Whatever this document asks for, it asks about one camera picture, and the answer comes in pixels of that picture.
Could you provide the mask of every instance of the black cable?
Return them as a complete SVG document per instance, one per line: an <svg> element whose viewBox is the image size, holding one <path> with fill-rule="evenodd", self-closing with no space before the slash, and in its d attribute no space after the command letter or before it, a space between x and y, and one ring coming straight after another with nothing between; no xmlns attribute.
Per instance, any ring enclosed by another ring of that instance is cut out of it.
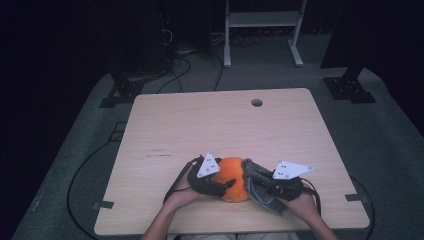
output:
<svg viewBox="0 0 424 240"><path fill-rule="evenodd" d="M174 192L182 192L182 191L188 190L190 188L191 187L186 187L186 188L182 188L182 189L176 189L176 190L174 190Z"/></svg>
<svg viewBox="0 0 424 240"><path fill-rule="evenodd" d="M253 36L253 37L246 37L243 35L236 35L234 37L231 38L230 40L230 44L233 47L250 47L256 44L259 44L262 42L262 35L257 35L257 36Z"/></svg>
<svg viewBox="0 0 424 240"><path fill-rule="evenodd" d="M169 196L171 196L172 193L174 193L176 190L175 188L177 187L178 183L180 182L180 180L183 178L184 174L188 171L188 169L193 165L194 162L196 162L197 159L193 159L190 162L187 162L186 165L183 167L183 169L181 170L181 172L178 174L177 178L175 179L174 183L172 184L172 186L169 188L168 192L166 192L165 197L163 198L163 203L166 202L166 200L168 200Z"/></svg>
<svg viewBox="0 0 424 240"><path fill-rule="evenodd" d="M315 197L315 203L317 205L317 210L318 210L319 215L321 215L321 199L319 197L317 189L315 188L315 186L309 180L307 180L305 178L300 178L300 179L309 183L309 185L311 185L313 190L309 189L307 187L303 187L303 191L309 192L310 194L312 194Z"/></svg>
<svg viewBox="0 0 424 240"><path fill-rule="evenodd" d="M222 73L224 72L224 63L222 62L222 59L216 53L212 53L212 54L215 55L215 57L218 58L219 63L221 64L221 72L219 73L218 81L216 81L215 87L213 88L213 90L216 91L216 89L218 88L218 84L221 81Z"/></svg>
<svg viewBox="0 0 424 240"><path fill-rule="evenodd" d="M178 58L178 57L180 57L180 58L182 58L182 57L187 57L187 56L192 55L192 54L195 54L195 53L197 53L197 52L199 52L199 51L200 51L199 49L187 50L187 51L185 51L185 52L177 51L177 53L178 53L177 58Z"/></svg>
<svg viewBox="0 0 424 240"><path fill-rule="evenodd" d="M366 240L368 240L368 239L370 239L370 237L372 235L372 232L374 231L374 226L375 226L375 208L374 208L374 202L373 202L373 200L371 198L371 195L368 193L367 189L365 188L365 186L358 179L356 179L354 176L349 175L349 177L354 182L356 182L359 186L361 186L362 190L365 193L365 197L367 198L367 200L368 200L368 202L370 204L370 207L371 207L370 226L369 226L369 230L368 230L367 236L365 238Z"/></svg>
<svg viewBox="0 0 424 240"><path fill-rule="evenodd" d="M183 84L181 83L180 76L177 76L175 74L174 68L172 68L171 73L172 73L172 75L174 75L175 78L177 78L178 84L180 85L180 91L179 92L184 92L184 90L183 90Z"/></svg>
<svg viewBox="0 0 424 240"><path fill-rule="evenodd" d="M179 60L182 60L182 61L184 61L184 62L186 62L187 64L188 64L188 68L187 68L187 70L185 70L182 74L180 74L180 75L178 75L178 76L175 76L173 79L171 79L171 80L169 80L169 81L167 81L166 83L164 83L160 88L159 88L159 90L156 92L156 94L158 94L158 93L160 93L161 91L162 91L162 89L164 89L168 84L170 84L171 82L173 82L173 81L175 81L175 80L178 80L179 82L180 82L180 77L182 77L182 76L184 76L186 73L188 73L189 71L190 71L190 69L191 69L191 63L190 63L190 61L188 61L188 60L186 60L186 59L184 59L184 58L178 58Z"/></svg>
<svg viewBox="0 0 424 240"><path fill-rule="evenodd" d="M119 136L117 136L117 137L115 137L115 138L109 138L109 140L105 143L105 144L103 144L102 146L100 146L99 148L97 148L94 152L92 152L85 160L84 160L84 162L82 162L82 164L78 167L78 169L77 169L77 171L74 173L74 175L72 176L72 180L71 180L71 182L70 182L70 184L69 184L69 187L68 187L68 193L67 193L67 195L66 195L66 207L67 207L67 210L68 210L68 213L69 213L69 215L70 215L70 217L71 217L71 219L72 219L72 221L75 223L75 225L78 227L78 229L80 229L84 234L86 234L88 237L90 237L91 239L93 239L93 240L97 240L97 238L93 235L93 234L91 234L90 232L88 232L87 230L85 230L82 226L81 226L81 224L79 224L78 223L78 221L77 221L77 219L75 218L75 216L74 216L74 214L72 213L72 210L71 210L71 204L70 204L70 195L71 195L71 190L72 190L72 186L73 186L73 184L74 184L74 181L75 181L75 179L76 179L76 177L78 176L78 174L79 174L79 172L81 171L81 169L85 166L85 164L94 156L94 155L96 155L100 150L102 150L103 148L105 148L106 146L108 146L110 143L112 143L112 142L119 142L119 141L117 141L118 139L121 139L122 138L122 135L119 135Z"/></svg>

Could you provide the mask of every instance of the orange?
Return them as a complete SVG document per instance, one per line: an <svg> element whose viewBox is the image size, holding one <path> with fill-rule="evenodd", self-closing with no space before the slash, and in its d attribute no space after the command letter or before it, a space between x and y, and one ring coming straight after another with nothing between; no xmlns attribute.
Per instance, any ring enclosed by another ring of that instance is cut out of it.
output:
<svg viewBox="0 0 424 240"><path fill-rule="evenodd" d="M223 158L219 163L220 170L212 177L212 180L219 183L226 183L236 179L234 185L227 189L223 200L229 202L242 202L249 199L249 193L244 187L243 169L241 167L242 158Z"/></svg>

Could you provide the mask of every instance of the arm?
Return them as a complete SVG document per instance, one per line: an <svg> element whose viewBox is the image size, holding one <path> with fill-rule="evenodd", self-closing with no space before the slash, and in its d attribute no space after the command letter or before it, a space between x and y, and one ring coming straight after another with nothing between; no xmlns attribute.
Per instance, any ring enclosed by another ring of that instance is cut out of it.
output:
<svg viewBox="0 0 424 240"><path fill-rule="evenodd" d="M198 199L208 197L189 188L190 184L187 180L187 173L176 186L176 189L185 190L176 191L169 196L168 200L166 200L163 204L147 231L141 237L141 240L164 240L168 233L172 219L180 208L187 206Z"/></svg>
<svg viewBox="0 0 424 240"><path fill-rule="evenodd" d="M283 199L280 200L295 216L308 224L319 240L339 239L319 215L315 206L314 198L310 193L302 192L298 198L290 202Z"/></svg>

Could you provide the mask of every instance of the hand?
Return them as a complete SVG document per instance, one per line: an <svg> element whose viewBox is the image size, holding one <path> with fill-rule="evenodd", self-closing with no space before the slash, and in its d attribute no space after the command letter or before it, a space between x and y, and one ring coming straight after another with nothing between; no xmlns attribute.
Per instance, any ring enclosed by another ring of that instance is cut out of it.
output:
<svg viewBox="0 0 424 240"><path fill-rule="evenodd" d="M218 164L220 163L221 160L222 159L220 158L215 158L215 161ZM200 168L202 167L204 161L208 161L208 160L205 159L202 155L200 155L200 157L195 158L191 161L191 162L195 162L196 164L192 166L190 171L188 171L187 180L194 191L199 192L201 194L222 198L226 194L227 189L233 186L236 179L229 180L225 183L216 182L215 180L213 180L215 173L198 178L197 174Z"/></svg>
<svg viewBox="0 0 424 240"><path fill-rule="evenodd" d="M274 186L272 172L247 158L242 162L243 178L250 198L262 207L281 214L287 207L264 186Z"/></svg>
<svg viewBox="0 0 424 240"><path fill-rule="evenodd" d="M190 172L192 166L190 169L184 174L184 176L181 178L181 180L178 182L177 186L175 187L175 192L169 196L168 200L164 203L164 205L171 206L175 210L182 208L184 206L187 206L196 200L208 198L209 196L200 194L196 191L194 191L187 180L188 173Z"/></svg>
<svg viewBox="0 0 424 240"><path fill-rule="evenodd" d="M303 220L311 228L319 240L338 240L337 235L331 230L327 223L321 218L315 206L314 197L308 192L302 192L294 200L286 201L279 199L296 217Z"/></svg>
<svg viewBox="0 0 424 240"><path fill-rule="evenodd" d="M296 215L296 217L300 218L306 223L310 222L312 218L321 218L315 205L314 197L308 192L302 192L298 198L291 201L286 201L281 198L279 198L279 200L283 202L284 205L286 205L286 207L294 215Z"/></svg>

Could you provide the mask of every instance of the black tape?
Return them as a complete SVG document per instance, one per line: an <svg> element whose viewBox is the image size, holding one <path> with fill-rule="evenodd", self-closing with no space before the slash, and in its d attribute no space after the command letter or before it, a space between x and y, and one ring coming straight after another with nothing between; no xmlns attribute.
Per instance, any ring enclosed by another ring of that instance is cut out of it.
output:
<svg viewBox="0 0 424 240"><path fill-rule="evenodd" d="M369 202L366 196L361 196L359 194L348 194L345 195L345 197L348 202L361 201L364 204Z"/></svg>
<svg viewBox="0 0 424 240"><path fill-rule="evenodd" d="M348 202L361 201L361 196L359 194L348 194L345 195L345 197Z"/></svg>
<svg viewBox="0 0 424 240"><path fill-rule="evenodd" d="M113 204L114 204L114 202L102 201L102 202L100 203L100 207L101 207L101 208L108 208L108 209L112 209L112 208L113 208Z"/></svg>

